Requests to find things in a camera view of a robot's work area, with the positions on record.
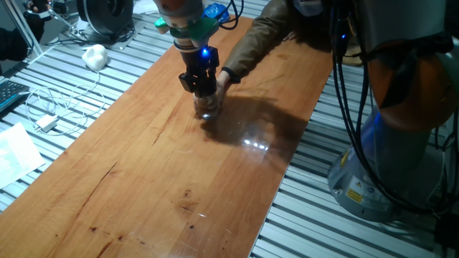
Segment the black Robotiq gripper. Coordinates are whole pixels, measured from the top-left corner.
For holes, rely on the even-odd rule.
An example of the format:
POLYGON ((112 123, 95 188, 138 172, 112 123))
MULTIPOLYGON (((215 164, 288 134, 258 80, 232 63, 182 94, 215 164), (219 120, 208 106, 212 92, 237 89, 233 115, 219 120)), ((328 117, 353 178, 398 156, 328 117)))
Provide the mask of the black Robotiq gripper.
POLYGON ((199 97, 208 97, 217 91, 215 72, 219 66, 219 53, 215 47, 205 46, 193 52, 183 52, 186 72, 179 75, 182 87, 195 93, 199 83, 199 97))

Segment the person right hand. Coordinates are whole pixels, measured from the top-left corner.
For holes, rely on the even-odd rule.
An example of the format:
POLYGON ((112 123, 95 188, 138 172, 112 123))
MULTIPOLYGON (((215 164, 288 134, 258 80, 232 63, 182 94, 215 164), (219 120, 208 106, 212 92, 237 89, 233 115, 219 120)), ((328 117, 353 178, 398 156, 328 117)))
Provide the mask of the person right hand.
POLYGON ((226 71, 221 71, 216 79, 218 108, 222 107, 223 99, 226 93, 225 87, 229 85, 230 75, 226 71))

